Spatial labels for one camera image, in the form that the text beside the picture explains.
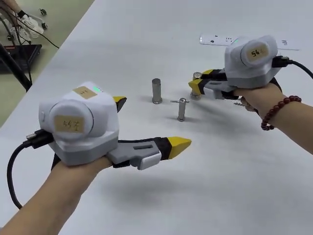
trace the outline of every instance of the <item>handwritten label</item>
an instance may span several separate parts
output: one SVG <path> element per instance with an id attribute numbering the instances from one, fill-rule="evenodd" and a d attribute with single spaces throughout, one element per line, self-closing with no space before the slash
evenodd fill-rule
<path id="1" fill-rule="evenodd" d="M 93 92 L 87 87 L 78 87 L 73 90 L 77 94 L 79 94 L 84 99 L 90 99 L 97 95 L 97 93 Z"/>
<path id="2" fill-rule="evenodd" d="M 254 49 L 249 50 L 247 53 L 247 57 L 250 62 L 262 59 L 266 56 L 268 56 L 268 47 L 265 44 L 255 47 Z"/>
<path id="3" fill-rule="evenodd" d="M 57 115 L 54 117 L 54 127 L 57 132 L 83 133 L 85 120 L 83 117 Z"/>

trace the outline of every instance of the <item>silver metal rod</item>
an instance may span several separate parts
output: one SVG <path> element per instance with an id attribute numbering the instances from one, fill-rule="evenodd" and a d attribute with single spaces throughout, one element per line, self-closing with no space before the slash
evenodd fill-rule
<path id="1" fill-rule="evenodd" d="M 161 80 L 158 78 L 155 78 L 152 80 L 152 102 L 154 104 L 160 104 L 162 103 L 162 97 L 161 97 Z"/>
<path id="2" fill-rule="evenodd" d="M 197 80 L 197 79 L 201 79 L 202 77 L 202 73 L 201 72 L 194 72 L 192 80 Z M 201 99 L 201 95 L 200 94 L 196 94 L 194 91 L 191 91 L 190 93 L 190 97 L 194 100 L 199 100 Z"/>
<path id="3" fill-rule="evenodd" d="M 189 103 L 189 100 L 180 98 L 179 100 L 172 100 L 171 103 L 179 103 L 177 120 L 185 121 L 186 103 Z"/>

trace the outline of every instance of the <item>black cable on table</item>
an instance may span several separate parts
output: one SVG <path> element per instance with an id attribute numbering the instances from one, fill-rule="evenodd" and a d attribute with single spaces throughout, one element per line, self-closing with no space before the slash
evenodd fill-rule
<path id="1" fill-rule="evenodd" d="M 304 65 L 302 65 L 299 62 L 296 62 L 294 60 L 289 60 L 289 64 L 298 66 L 299 68 L 304 70 L 304 72 L 306 72 L 313 79 L 313 73 L 307 67 L 305 67 Z"/>

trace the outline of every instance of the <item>white table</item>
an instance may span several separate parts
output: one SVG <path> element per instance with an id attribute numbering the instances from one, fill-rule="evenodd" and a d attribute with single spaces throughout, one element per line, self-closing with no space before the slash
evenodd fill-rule
<path id="1" fill-rule="evenodd" d="M 14 147 L 39 128 L 40 100 L 91 80 L 128 98 L 119 113 L 121 139 L 182 136 L 193 143 L 142 172 L 103 171 L 61 235 L 311 234 L 310 154 L 278 131 L 263 132 L 256 115 L 230 101 L 193 101 L 183 123 L 176 121 L 178 106 L 169 103 L 189 97 L 193 72 L 223 67 L 224 47 L 199 45 L 201 33 L 308 40 L 313 15 L 306 2 L 95 0 L 0 129 L 1 172 Z M 312 47 L 282 53 L 312 69 Z M 162 81 L 161 105 L 150 102 L 155 77 Z M 313 82 L 301 70 L 288 67 L 277 79 L 286 94 L 313 104 Z M 48 147 L 18 157 L 14 182 L 23 203 L 45 180 L 52 159 Z M 4 224 L 16 211 L 5 174 L 0 192 Z"/>

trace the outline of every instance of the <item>hand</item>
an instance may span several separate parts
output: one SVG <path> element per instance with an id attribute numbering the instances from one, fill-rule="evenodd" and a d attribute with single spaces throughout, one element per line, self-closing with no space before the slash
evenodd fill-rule
<path id="1" fill-rule="evenodd" d="M 235 95 L 242 96 L 241 102 L 248 111 L 255 112 L 255 109 L 258 110 L 261 118 L 264 118 L 274 105 L 286 97 L 272 83 L 258 89 L 237 89 Z"/>
<path id="2" fill-rule="evenodd" d="M 58 186 L 80 196 L 92 183 L 96 175 L 103 169 L 111 167 L 112 163 L 102 157 L 92 163 L 66 166 L 63 162 L 55 165 L 45 184 Z"/>

